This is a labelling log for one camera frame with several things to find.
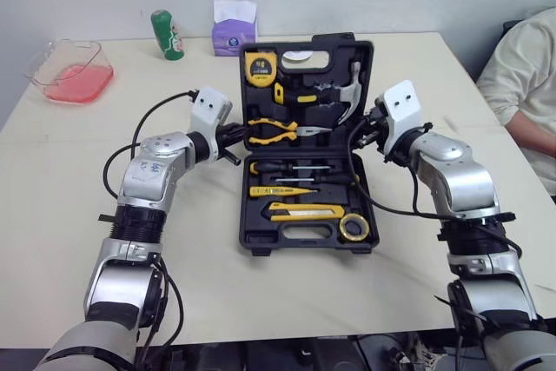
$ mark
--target robotic arm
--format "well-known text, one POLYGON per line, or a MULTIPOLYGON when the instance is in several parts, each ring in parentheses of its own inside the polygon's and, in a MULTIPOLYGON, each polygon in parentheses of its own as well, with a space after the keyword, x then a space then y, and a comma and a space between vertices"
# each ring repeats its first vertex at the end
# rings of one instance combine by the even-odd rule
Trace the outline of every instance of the robotic arm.
POLYGON ((139 328, 157 326, 165 308, 162 227, 176 182, 201 161, 226 157, 242 139, 238 123, 222 125, 232 103, 217 90, 201 89, 191 132, 154 136, 141 143, 120 188, 110 237, 104 239, 84 301, 85 322, 70 329, 39 363, 38 371, 135 370, 139 328))
POLYGON ((459 279, 448 285, 458 333, 481 344, 493 370, 556 369, 556 338, 541 318, 510 248, 493 181, 461 141, 423 128, 413 85, 402 82, 376 101, 355 146, 376 141, 379 151, 408 166, 430 189, 441 221, 439 240, 459 279))

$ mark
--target person's arm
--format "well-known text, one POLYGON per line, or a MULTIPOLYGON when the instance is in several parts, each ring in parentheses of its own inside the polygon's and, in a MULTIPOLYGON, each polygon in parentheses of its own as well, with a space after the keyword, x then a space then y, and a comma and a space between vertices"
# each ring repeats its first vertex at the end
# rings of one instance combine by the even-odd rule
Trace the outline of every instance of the person's arm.
POLYGON ((501 39, 477 87, 520 147, 556 157, 556 136, 520 111, 530 92, 550 75, 552 46, 552 28, 538 22, 519 24, 501 39))
POLYGON ((506 129, 520 147, 556 158, 556 135, 540 129, 520 110, 506 124, 506 129))

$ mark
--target pink liquid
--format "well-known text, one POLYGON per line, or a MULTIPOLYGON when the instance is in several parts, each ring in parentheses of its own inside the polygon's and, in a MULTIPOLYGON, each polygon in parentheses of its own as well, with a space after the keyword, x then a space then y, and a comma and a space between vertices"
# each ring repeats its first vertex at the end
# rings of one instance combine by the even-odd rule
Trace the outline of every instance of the pink liquid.
POLYGON ((89 103, 103 92, 113 75, 111 66, 70 65, 56 77, 57 85, 48 86, 44 94, 59 102, 89 103))

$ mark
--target clear plastic tray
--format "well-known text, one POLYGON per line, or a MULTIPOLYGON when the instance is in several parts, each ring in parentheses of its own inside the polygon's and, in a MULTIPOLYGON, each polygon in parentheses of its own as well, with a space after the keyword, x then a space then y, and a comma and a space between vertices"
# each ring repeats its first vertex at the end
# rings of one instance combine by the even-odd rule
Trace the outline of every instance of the clear plastic tray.
POLYGON ((39 52, 25 75, 50 100, 89 103, 104 91, 114 69, 100 43, 63 39, 39 52))

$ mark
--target beige sweater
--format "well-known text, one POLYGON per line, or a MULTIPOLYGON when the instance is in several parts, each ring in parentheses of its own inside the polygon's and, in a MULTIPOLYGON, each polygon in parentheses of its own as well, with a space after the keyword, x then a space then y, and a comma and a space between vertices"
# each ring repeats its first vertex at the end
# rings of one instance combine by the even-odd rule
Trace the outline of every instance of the beige sweater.
MULTIPOLYGON (((556 135, 556 9, 518 23, 500 41, 477 82, 502 125, 521 110, 556 135)), ((521 149, 551 195, 556 159, 521 149)))

